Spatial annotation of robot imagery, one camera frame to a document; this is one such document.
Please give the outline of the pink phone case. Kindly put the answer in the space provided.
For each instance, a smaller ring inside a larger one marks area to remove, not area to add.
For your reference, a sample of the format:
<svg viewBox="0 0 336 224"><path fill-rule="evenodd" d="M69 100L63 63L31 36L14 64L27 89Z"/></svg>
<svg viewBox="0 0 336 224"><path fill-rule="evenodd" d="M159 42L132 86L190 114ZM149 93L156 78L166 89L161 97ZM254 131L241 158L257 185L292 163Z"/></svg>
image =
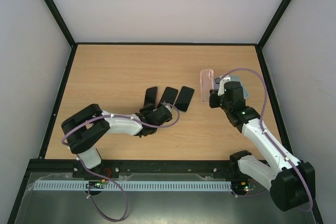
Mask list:
<svg viewBox="0 0 336 224"><path fill-rule="evenodd" d="M200 89L201 101L209 103L210 90L214 88L214 72L212 69L201 70L200 72Z"/></svg>

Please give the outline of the light blue phone case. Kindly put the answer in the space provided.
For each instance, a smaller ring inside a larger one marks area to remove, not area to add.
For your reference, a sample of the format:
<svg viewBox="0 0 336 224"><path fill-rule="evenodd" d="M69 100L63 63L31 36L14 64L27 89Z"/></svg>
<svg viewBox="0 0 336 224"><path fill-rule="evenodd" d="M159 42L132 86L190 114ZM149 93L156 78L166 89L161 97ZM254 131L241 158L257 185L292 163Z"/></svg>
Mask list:
<svg viewBox="0 0 336 224"><path fill-rule="evenodd" d="M239 82L242 89L243 89L243 95L244 95L244 98L247 99L249 97L249 94L245 88L245 86L243 85L242 81L240 80L240 78L238 76L230 76L230 80L231 81L236 81L236 82Z"/></svg>

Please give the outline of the teal phone black screen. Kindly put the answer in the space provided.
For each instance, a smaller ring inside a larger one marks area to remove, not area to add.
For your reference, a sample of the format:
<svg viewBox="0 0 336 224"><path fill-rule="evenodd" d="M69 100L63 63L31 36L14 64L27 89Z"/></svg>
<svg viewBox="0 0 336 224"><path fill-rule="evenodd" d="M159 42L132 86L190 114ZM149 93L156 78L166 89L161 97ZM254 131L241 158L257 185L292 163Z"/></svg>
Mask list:
<svg viewBox="0 0 336 224"><path fill-rule="evenodd" d="M175 107L182 112L186 112L189 104L194 95L194 89L186 86L182 86L177 99L175 101Z"/></svg>

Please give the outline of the lilac phone case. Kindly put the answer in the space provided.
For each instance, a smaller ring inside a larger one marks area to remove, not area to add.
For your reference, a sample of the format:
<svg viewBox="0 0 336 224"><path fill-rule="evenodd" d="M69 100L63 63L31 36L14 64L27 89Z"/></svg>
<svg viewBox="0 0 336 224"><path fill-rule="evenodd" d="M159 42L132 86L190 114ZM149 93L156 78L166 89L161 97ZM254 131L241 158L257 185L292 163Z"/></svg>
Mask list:
<svg viewBox="0 0 336 224"><path fill-rule="evenodd" d="M214 79L214 89L219 89L220 86L220 78Z"/></svg>

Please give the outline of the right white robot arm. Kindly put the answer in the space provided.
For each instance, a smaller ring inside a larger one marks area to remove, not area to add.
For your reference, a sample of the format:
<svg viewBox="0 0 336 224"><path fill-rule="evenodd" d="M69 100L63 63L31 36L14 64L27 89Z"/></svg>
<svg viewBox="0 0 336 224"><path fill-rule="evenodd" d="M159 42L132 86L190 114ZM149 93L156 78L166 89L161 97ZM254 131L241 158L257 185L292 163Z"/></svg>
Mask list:
<svg viewBox="0 0 336 224"><path fill-rule="evenodd" d="M229 172L239 178L248 175L269 191L275 205L282 211L309 204L315 196L315 171L286 150L264 124L261 115L246 105L243 87L238 81L224 77L219 89L210 91L211 108L221 108L233 127L254 143L267 163L248 151L230 156Z"/></svg>

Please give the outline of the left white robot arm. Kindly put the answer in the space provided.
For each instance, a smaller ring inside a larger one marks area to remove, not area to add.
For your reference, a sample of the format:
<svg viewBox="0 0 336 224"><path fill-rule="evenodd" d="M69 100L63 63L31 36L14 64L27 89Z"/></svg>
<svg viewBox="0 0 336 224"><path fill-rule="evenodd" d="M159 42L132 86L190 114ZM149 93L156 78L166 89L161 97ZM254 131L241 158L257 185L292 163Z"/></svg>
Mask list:
<svg viewBox="0 0 336 224"><path fill-rule="evenodd" d="M109 113L100 109L98 104L91 104L61 124L64 137L61 143L75 154L87 169L101 164L101 156L94 146L106 134L127 134L131 136L148 136L157 129L171 127L174 106L162 103L144 106L138 113L123 115Z"/></svg>

